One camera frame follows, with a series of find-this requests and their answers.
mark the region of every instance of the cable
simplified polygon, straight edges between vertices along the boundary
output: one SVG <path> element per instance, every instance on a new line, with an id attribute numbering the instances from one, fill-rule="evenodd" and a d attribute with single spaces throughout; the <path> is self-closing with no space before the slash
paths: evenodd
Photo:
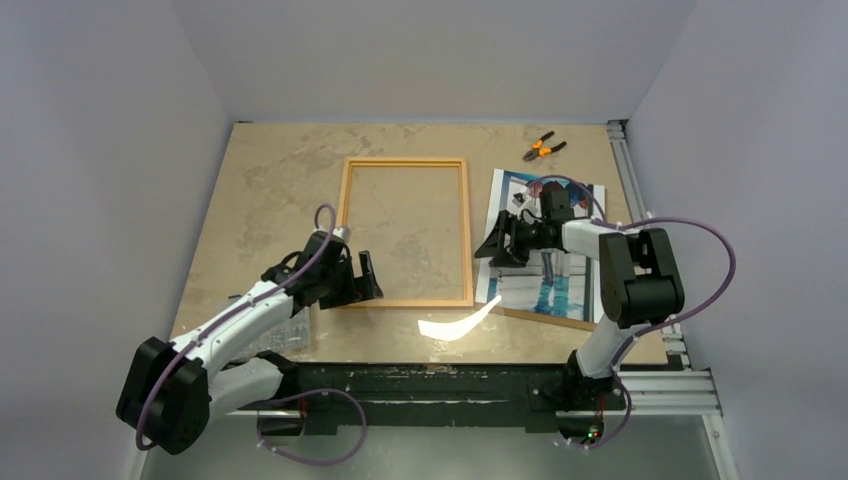
<path id="1" fill-rule="evenodd" d="M 641 220 L 641 221 L 638 221 L 638 222 L 634 222 L 634 223 L 631 223 L 630 225 L 623 225 L 621 227 L 618 227 L 618 226 L 613 225 L 611 223 L 601 221 L 601 220 L 597 220 L 597 219 L 592 220 L 592 223 L 595 224 L 595 225 L 600 225 L 600 226 L 607 227 L 607 228 L 621 229 L 621 230 L 629 230 L 631 228 L 638 228 L 638 227 L 642 227 L 642 226 L 645 226 L 645 225 L 651 225 L 651 224 L 654 224 L 654 223 L 680 223 L 680 224 L 684 224 L 684 225 L 691 225 L 691 226 L 694 226 L 694 227 L 698 227 L 702 230 L 706 230 L 707 232 L 711 233 L 713 236 L 715 236 L 716 238 L 719 239 L 721 244 L 724 246 L 725 250 L 727 250 L 727 256 L 728 256 L 730 264 L 729 264 L 728 269 L 727 269 L 727 275 L 725 275 L 724 280 L 721 282 L 719 287 L 716 289 L 715 292 L 713 292 L 712 295 L 710 295 L 709 298 L 704 300 L 700 305 L 693 308 L 692 310 L 687 311 L 686 313 L 682 313 L 682 314 L 676 316 L 673 319 L 667 320 L 667 321 L 665 321 L 663 323 L 659 323 L 657 325 L 653 325 L 653 326 L 648 327 L 644 330 L 640 330 L 634 336 L 628 338 L 627 340 L 625 340 L 621 344 L 621 346 L 618 348 L 618 350 L 613 355 L 612 361 L 610 362 L 610 366 L 612 367 L 612 370 L 613 370 L 613 375 L 612 375 L 613 381 L 618 384 L 619 388 L 624 393 L 624 396 L 627 399 L 627 409 L 624 412 L 624 418 L 621 420 L 621 423 L 618 424 L 618 426 L 615 428 L 615 430 L 613 430 L 612 433 L 610 433 L 609 435 L 604 435 L 604 437 L 599 442 L 597 442 L 593 445 L 582 445 L 582 448 L 584 448 L 586 450 L 598 448 L 601 445 L 605 445 L 606 443 L 611 441 L 613 438 L 616 437 L 616 435 L 618 435 L 622 430 L 624 430 L 624 426 L 627 425 L 627 421 L 630 420 L 630 414 L 633 411 L 633 399 L 630 395 L 630 391 L 627 390 L 627 387 L 624 386 L 624 382 L 621 381 L 621 378 L 615 373 L 615 371 L 618 368 L 618 364 L 621 362 L 622 357 L 624 356 L 624 352 L 626 352 L 627 349 L 630 348 L 630 345 L 633 343 L 634 339 L 641 337 L 643 335 L 647 335 L 648 333 L 655 332 L 657 330 L 661 330 L 661 329 L 668 327 L 670 325 L 680 323 L 684 320 L 688 320 L 688 319 L 694 317 L 695 315 L 703 312 L 704 309 L 706 309 L 707 307 L 712 305 L 716 300 L 718 300 L 719 297 L 721 297 L 724 294 L 724 292 L 727 290 L 727 287 L 730 286 L 730 282 L 733 280 L 733 277 L 736 275 L 736 251 L 733 249 L 733 246 L 730 244 L 730 241 L 721 232 L 719 232 L 718 229 L 716 229 L 712 225 L 708 225 L 708 224 L 703 223 L 701 221 L 692 220 L 692 219 L 683 218 L 683 217 L 655 217 L 655 218 L 649 218 L 647 220 Z"/>
<path id="2" fill-rule="evenodd" d="M 624 430 L 625 425 L 627 425 L 627 422 L 630 420 L 630 414 L 633 412 L 633 398 L 630 396 L 630 390 L 627 390 L 627 387 L 624 386 L 624 382 L 621 381 L 618 375 L 613 374 L 612 378 L 613 381 L 618 384 L 618 388 L 621 389 L 621 393 L 624 394 L 624 398 L 627 400 L 627 409 L 624 411 L 624 418 L 621 419 L 621 423 L 619 423 L 618 426 L 615 427 L 615 430 L 613 430 L 609 435 L 604 435 L 600 440 L 592 445 L 583 445 L 581 448 L 585 450 L 594 450 L 606 445 L 619 433 L 621 433 L 622 430 Z"/>
<path id="3" fill-rule="evenodd" d="M 224 314 L 222 314 L 220 317 L 218 317 L 217 320 L 215 320 L 208 327 L 206 327 L 206 329 L 204 329 L 202 332 L 200 332 L 200 334 L 197 335 L 196 340 L 190 341 L 185 347 L 183 347 L 183 349 L 180 350 L 177 353 L 177 355 L 171 360 L 171 362 L 168 363 L 168 365 L 165 367 L 165 369 L 162 370 L 162 373 L 159 375 L 159 378 L 156 379 L 156 383 L 153 384 L 153 388 L 150 389 L 150 393 L 147 394 L 147 399 L 145 399 L 144 405 L 141 407 L 141 413 L 138 416 L 138 422 L 136 423 L 136 427 L 135 427 L 135 446 L 136 446 L 136 448 L 138 448 L 139 450 L 142 450 L 142 451 L 146 451 L 146 450 L 150 450 L 150 449 L 152 449 L 153 447 L 156 446 L 156 442 L 151 442 L 151 443 L 148 443 L 148 444 L 144 443 L 144 429 L 147 426 L 147 419 L 150 416 L 150 409 L 153 407 L 153 401 L 156 399 L 156 395 L 159 394 L 159 390 L 162 389 L 162 385 L 164 385 L 165 380 L 168 379 L 168 377 L 171 375 L 171 372 L 174 370 L 174 368 L 176 368 L 177 364 L 180 363 L 180 360 L 185 358 L 185 356 L 188 355 L 188 353 L 191 352 L 191 350 L 194 349 L 194 347 L 198 346 L 199 343 L 204 338 L 208 337 L 215 329 L 217 329 L 223 323 L 225 323 L 226 321 L 230 320 L 234 316 L 238 315 L 239 313 L 241 313 L 242 311 L 244 311 L 245 309 L 250 307 L 252 303 L 255 304 L 255 303 L 258 303 L 258 302 L 262 302 L 263 300 L 265 300 L 268 297 L 276 294 L 280 290 L 283 290 L 288 285 L 290 285 L 292 282 L 294 282 L 295 280 L 300 278 L 300 276 L 303 275 L 304 272 L 306 272 L 307 270 L 312 268 L 312 266 L 315 265 L 316 262 L 318 262 L 318 259 L 321 258 L 321 255 L 324 254 L 324 250 L 327 249 L 327 245 L 329 245 L 330 239 L 333 236 L 332 235 L 333 230 L 336 228 L 336 210 L 331 205 L 329 205 L 327 203 L 322 204 L 320 207 L 318 207 L 318 210 L 315 211 L 315 219 L 314 219 L 315 227 L 318 228 L 318 215 L 321 213 L 322 210 L 325 210 L 325 209 L 330 212 L 330 228 L 329 228 L 330 235 L 326 235 L 324 237 L 324 241 L 321 242 L 321 245 L 318 247 L 318 250 L 315 252 L 315 255 L 313 255 L 303 265 L 303 268 L 296 271 L 294 274 L 292 274 L 290 277 L 285 279 L 283 282 L 281 282 L 276 287 L 268 290 L 267 292 L 265 292 L 261 295 L 257 295 L 253 299 L 253 302 L 243 302 L 243 303 L 240 303 L 240 304 L 236 305 L 235 307 L 231 308 L 230 310 L 227 310 Z"/>
<path id="4" fill-rule="evenodd" d="M 592 195 L 592 191 L 589 190 L 589 188 L 586 187 L 586 185 L 583 185 L 582 183 L 578 182 L 577 180 L 575 180 L 571 177 L 566 177 L 565 175 L 544 175 L 544 176 L 541 176 L 541 177 L 537 178 L 536 180 L 533 180 L 532 182 L 528 183 L 527 186 L 529 187 L 530 185 L 532 185 L 534 183 L 541 184 L 542 180 L 550 180 L 550 179 L 554 179 L 554 178 L 557 178 L 557 179 L 560 179 L 560 180 L 568 180 L 569 183 L 573 183 L 573 184 L 577 185 L 577 187 L 580 188 L 580 190 L 583 190 L 583 193 L 585 193 L 586 195 L 589 196 L 589 198 L 592 199 L 592 203 L 594 203 L 595 206 L 598 208 L 598 214 L 601 216 L 601 219 L 603 219 L 604 222 L 607 221 L 607 214 L 606 214 L 606 212 L 604 212 L 604 207 L 601 206 L 601 202 L 599 202 L 598 199 L 595 198 L 594 195 Z"/>
<path id="5" fill-rule="evenodd" d="M 530 215 L 530 218 L 532 218 L 533 220 L 537 220 L 537 221 L 541 221 L 541 220 L 542 220 L 541 218 L 539 218 L 536 214 L 534 214 L 534 213 L 533 213 L 533 212 L 531 212 L 530 210 L 522 210 L 522 211 L 521 211 L 521 214 L 522 214 L 522 215 L 523 215 L 523 214 L 525 214 L 525 213 L 526 213 L 526 214 L 528 214 L 528 215 Z"/>
<path id="6" fill-rule="evenodd" d="M 533 203 L 533 196 L 530 195 L 529 189 L 528 189 L 527 200 L 521 202 L 521 205 L 518 207 L 518 213 L 515 215 L 516 217 L 518 217 L 519 220 L 524 219 L 524 212 L 528 211 L 527 206 L 530 205 L 531 203 Z"/>
<path id="7" fill-rule="evenodd" d="M 684 224 L 684 225 L 691 225 L 691 226 L 694 226 L 694 227 L 698 227 L 702 230 L 706 230 L 707 232 L 711 233 L 713 236 L 718 238 L 718 240 L 724 246 L 725 250 L 727 250 L 727 257 L 728 257 L 728 260 L 730 262 L 728 269 L 727 269 L 727 275 L 725 275 L 724 280 L 722 280 L 722 282 L 721 282 L 721 285 L 719 285 L 719 287 L 716 289 L 716 291 L 713 292 L 713 294 L 710 295 L 709 298 L 707 298 L 700 305 L 693 308 L 692 310 L 689 310 L 688 312 L 681 313 L 680 315 L 677 315 L 674 318 L 666 320 L 663 323 L 659 323 L 657 325 L 653 325 L 651 327 L 648 327 L 644 330 L 640 330 L 639 332 L 637 332 L 634 335 L 634 337 L 630 337 L 628 340 L 626 340 L 624 343 L 621 344 L 621 346 L 616 351 L 615 355 L 613 355 L 613 357 L 612 357 L 613 368 L 618 366 L 619 362 L 624 357 L 624 353 L 627 351 L 628 348 L 630 348 L 630 345 L 633 343 L 634 338 L 638 338 L 638 337 L 641 337 L 643 335 L 647 335 L 648 333 L 655 332 L 657 330 L 662 330 L 665 327 L 674 325 L 676 323 L 680 323 L 684 320 L 688 320 L 688 319 L 694 317 L 695 315 L 703 312 L 707 307 L 709 307 L 710 305 L 715 303 L 715 301 L 718 300 L 718 298 L 721 297 L 724 294 L 724 292 L 727 290 L 727 287 L 730 286 L 730 282 L 733 280 L 733 277 L 736 276 L 736 251 L 733 249 L 733 246 L 730 244 L 730 241 L 727 239 L 727 237 L 725 237 L 721 232 L 719 232 L 712 225 L 708 225 L 704 222 L 701 222 L 701 221 L 698 221 L 698 220 L 692 220 L 692 219 L 689 219 L 689 218 L 683 218 L 683 217 L 656 217 L 656 218 L 649 218 L 647 220 L 641 220 L 641 221 L 638 221 L 638 222 L 634 222 L 634 223 L 631 223 L 630 225 L 623 225 L 621 227 L 618 227 L 618 226 L 613 225 L 611 223 L 603 222 L 603 221 L 600 221 L 600 220 L 597 220 L 597 219 L 592 220 L 592 223 L 595 224 L 595 225 L 600 225 L 600 226 L 607 227 L 607 228 L 621 229 L 621 230 L 638 228 L 638 227 L 642 227 L 642 226 L 645 226 L 645 225 L 651 225 L 651 224 L 654 224 L 654 223 L 680 223 L 680 224 Z"/>
<path id="8" fill-rule="evenodd" d="M 346 399 L 350 400 L 350 403 L 352 403 L 353 406 L 356 407 L 356 411 L 359 412 L 359 418 L 362 420 L 362 427 L 360 429 L 359 440 L 356 441 L 356 444 L 347 453 L 340 457 L 332 458 L 330 460 L 318 460 L 314 458 L 301 457 L 299 455 L 295 455 L 294 453 L 287 452 L 285 450 L 280 450 L 279 448 L 270 445 L 268 441 L 265 440 L 265 437 L 262 436 L 262 429 L 259 427 L 259 418 L 257 416 L 256 436 L 259 437 L 259 445 L 265 447 L 266 449 L 271 451 L 271 453 L 276 453 L 277 455 L 286 457 L 289 460 L 294 460 L 295 462 L 302 463 L 304 465 L 311 465 L 313 467 L 329 467 L 331 465 L 337 465 L 356 455 L 356 452 L 358 452 L 359 449 L 362 448 L 362 445 L 365 443 L 365 437 L 368 434 L 368 424 L 365 421 L 365 410 L 362 409 L 362 405 L 357 402 L 356 399 L 353 398 L 353 396 L 351 396 L 349 393 L 343 392 L 341 390 L 336 390 L 335 388 L 318 388 L 315 390 L 309 390 L 303 393 L 298 393 L 297 395 L 292 395 L 290 397 L 281 398 L 279 400 L 271 400 L 269 402 L 266 402 L 266 404 L 279 406 L 294 400 L 306 398 L 310 395 L 316 395 L 324 392 L 334 393 L 336 395 L 341 395 L 345 397 Z"/>
<path id="9" fill-rule="evenodd" d="M 283 260 L 280 262 L 280 265 L 282 265 L 286 268 L 291 268 L 291 267 L 289 267 L 289 262 L 291 262 L 293 259 L 297 258 L 297 256 L 300 255 L 301 253 L 303 253 L 303 252 L 298 250 L 296 252 L 292 252 L 292 253 L 286 255 L 285 257 L 283 257 Z"/>

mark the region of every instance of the gray wall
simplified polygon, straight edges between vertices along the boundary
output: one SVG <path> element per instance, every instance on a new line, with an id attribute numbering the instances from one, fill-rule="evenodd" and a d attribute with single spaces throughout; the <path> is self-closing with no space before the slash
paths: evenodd
<path id="1" fill-rule="evenodd" d="M 165 0 L 0 2 L 0 478 L 116 479 L 229 121 Z"/>
<path id="2" fill-rule="evenodd" d="M 846 23 L 846 2 L 700 0 L 628 125 L 649 208 L 713 222 L 739 255 L 685 332 L 743 478 L 848 477 Z M 702 299 L 726 263 L 681 235 Z"/>
<path id="3" fill-rule="evenodd" d="M 629 117 L 694 0 L 173 0 L 240 120 Z"/>

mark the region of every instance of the metal extrusion frame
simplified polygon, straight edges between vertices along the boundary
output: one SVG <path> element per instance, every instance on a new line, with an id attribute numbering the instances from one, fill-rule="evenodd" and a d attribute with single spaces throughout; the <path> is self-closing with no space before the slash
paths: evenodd
<path id="1" fill-rule="evenodd" d="M 642 220 L 648 216 L 648 210 L 645 207 L 645 201 L 642 199 L 639 183 L 636 181 L 636 171 L 633 168 L 633 161 L 630 157 L 630 150 L 627 147 L 627 139 L 621 122 L 608 122 L 607 135 L 609 136 L 610 146 L 615 157 L 615 164 L 618 167 L 618 173 L 621 177 L 621 184 L 624 187 L 624 197 L 627 201 L 630 215 L 634 220 Z M 662 329 L 662 334 L 663 341 L 666 344 L 666 354 L 669 356 L 669 359 L 677 357 L 685 368 L 690 368 L 691 364 L 689 363 L 689 356 L 686 353 L 686 344 L 680 325 L 666 327 Z M 710 382 L 712 383 L 712 374 L 710 372 L 699 373 L 709 375 Z M 724 432 L 721 407 L 718 401 L 718 394 L 714 388 L 711 395 L 715 397 L 716 409 L 711 413 L 702 413 L 701 417 L 704 421 L 707 437 L 709 438 L 713 460 L 721 480 L 738 480 L 739 472 L 736 469 L 733 454 L 727 442 L 727 435 Z"/>
<path id="2" fill-rule="evenodd" d="M 633 399 L 632 415 L 702 415 L 721 413 L 710 372 L 619 372 Z M 557 412 L 558 418 L 594 416 L 594 410 Z M 606 416 L 624 415 L 607 410 Z"/>

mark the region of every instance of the black bracket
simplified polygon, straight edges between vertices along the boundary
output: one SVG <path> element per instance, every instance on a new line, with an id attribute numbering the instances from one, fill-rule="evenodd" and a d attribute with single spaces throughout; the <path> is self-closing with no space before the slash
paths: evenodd
<path id="1" fill-rule="evenodd" d="M 138 419 L 153 384 L 174 359 L 171 344 L 156 337 L 135 352 L 116 413 L 127 425 L 138 428 Z M 209 422 L 209 383 L 199 359 L 182 359 L 153 400 L 145 424 L 145 437 L 171 455 L 190 447 Z"/>
<path id="2" fill-rule="evenodd" d="M 562 225 L 575 219 L 571 193 L 558 183 L 546 183 L 539 194 L 539 202 L 542 215 L 532 223 L 501 210 L 489 236 L 474 252 L 474 258 L 491 257 L 489 265 L 495 268 L 522 268 L 527 266 L 531 250 L 557 248 L 565 251 Z"/>
<path id="3" fill-rule="evenodd" d="M 301 392 L 297 364 L 272 350 L 265 350 L 256 354 L 258 358 L 277 367 L 283 374 L 280 387 L 273 398 L 286 398 Z"/>
<path id="4" fill-rule="evenodd" d="M 533 376 L 528 379 L 527 390 L 530 408 L 533 410 L 593 411 L 598 400 L 604 397 L 609 410 L 622 410 L 624 400 L 613 394 L 612 377 L 593 379 L 580 373 L 577 352 L 571 352 L 560 376 L 551 381 L 550 377 Z"/>
<path id="5" fill-rule="evenodd" d="M 607 233 L 599 241 L 601 303 L 619 328 L 656 325 L 683 309 L 683 283 L 665 230 Z M 637 274 L 636 266 L 645 273 Z"/>
<path id="6" fill-rule="evenodd" d="M 383 290 L 377 284 L 371 254 L 367 250 L 359 252 L 359 264 L 362 266 L 362 276 L 355 277 L 353 259 L 344 257 L 339 260 L 330 292 L 318 299 L 321 310 L 383 298 Z"/>
<path id="7" fill-rule="evenodd" d="M 298 365 L 298 380 L 303 391 L 331 387 L 353 395 L 374 426 L 521 427 L 528 433 L 543 433 L 563 428 L 566 419 L 558 417 L 558 411 L 595 411 L 601 395 L 606 410 L 624 409 L 623 399 L 611 393 L 611 384 L 601 389 L 604 393 L 584 390 L 570 396 L 567 369 L 561 364 L 309 362 Z M 293 421 L 269 420 L 268 431 L 289 435 L 296 431 Z M 306 402 L 303 434 L 334 435 L 338 426 L 359 421 L 346 399 L 315 395 Z"/>
<path id="8" fill-rule="evenodd" d="M 599 417 L 559 419 L 559 433 L 581 445 L 592 445 L 604 436 L 604 421 Z"/>

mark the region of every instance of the photograph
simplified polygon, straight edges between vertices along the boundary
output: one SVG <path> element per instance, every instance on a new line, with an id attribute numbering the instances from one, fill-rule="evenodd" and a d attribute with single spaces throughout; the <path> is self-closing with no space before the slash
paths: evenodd
<path id="1" fill-rule="evenodd" d="M 522 213 L 526 221 L 532 222 L 533 216 L 538 216 L 542 185 L 534 183 L 528 191 L 527 184 L 539 177 L 495 170 L 486 235 L 494 228 L 498 212 L 502 210 L 518 215 L 523 206 L 523 210 L 529 211 L 529 214 Z M 595 213 L 592 201 L 577 185 L 561 179 L 546 179 L 543 183 L 558 185 L 569 193 L 569 203 L 575 217 L 591 217 Z M 587 187 L 603 206 L 604 188 L 596 185 Z M 492 268 L 489 267 L 488 259 L 482 259 L 475 301 L 488 303 L 500 295 L 502 300 L 499 306 L 503 308 L 597 323 L 598 318 L 592 313 L 602 313 L 602 309 L 593 308 L 593 299 L 597 296 L 594 292 L 600 289 L 597 279 L 597 262 L 556 248 L 531 251 L 530 259 L 523 268 Z"/>

